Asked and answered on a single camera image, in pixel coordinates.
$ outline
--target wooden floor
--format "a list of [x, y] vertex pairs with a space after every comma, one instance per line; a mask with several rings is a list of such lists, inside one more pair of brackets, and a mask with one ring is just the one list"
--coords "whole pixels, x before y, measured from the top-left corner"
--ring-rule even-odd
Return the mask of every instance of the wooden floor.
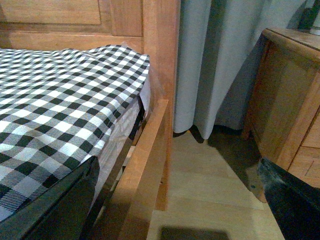
[[153, 211], [147, 239], [283, 240], [268, 205], [253, 194], [261, 183], [246, 160], [250, 146], [220, 132], [201, 144], [190, 132], [174, 138], [168, 210]]

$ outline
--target black object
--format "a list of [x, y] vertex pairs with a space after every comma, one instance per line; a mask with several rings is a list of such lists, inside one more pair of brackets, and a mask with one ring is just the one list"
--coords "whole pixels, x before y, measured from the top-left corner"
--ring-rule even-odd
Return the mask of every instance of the black object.
[[312, 7], [305, 8], [298, 25], [298, 29], [310, 30], [317, 18], [319, 10], [320, 10], [320, 0], [315, 0]]
[[265, 198], [286, 240], [320, 240], [320, 190], [262, 158]]
[[95, 194], [98, 158], [92, 156], [36, 200], [0, 223], [0, 240], [79, 239]]

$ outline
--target checkered sheet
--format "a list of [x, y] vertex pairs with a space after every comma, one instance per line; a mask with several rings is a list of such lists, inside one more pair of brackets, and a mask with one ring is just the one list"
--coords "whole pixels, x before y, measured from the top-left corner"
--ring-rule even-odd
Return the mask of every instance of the checkered sheet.
[[0, 221], [99, 155], [148, 71], [120, 45], [0, 49]]

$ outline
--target bed slat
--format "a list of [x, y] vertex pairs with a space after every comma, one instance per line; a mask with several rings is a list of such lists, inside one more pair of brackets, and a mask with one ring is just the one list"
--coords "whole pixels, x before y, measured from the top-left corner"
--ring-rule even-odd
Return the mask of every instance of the bed slat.
[[167, 105], [168, 100], [159, 100], [90, 239], [147, 238], [166, 161], [164, 126]]

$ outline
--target gray curtain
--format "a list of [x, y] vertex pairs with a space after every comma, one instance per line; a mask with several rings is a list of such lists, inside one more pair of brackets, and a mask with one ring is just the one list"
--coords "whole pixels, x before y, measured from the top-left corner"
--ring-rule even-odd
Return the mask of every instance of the gray curtain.
[[183, 0], [173, 130], [241, 129], [265, 28], [296, 29], [305, 0]]

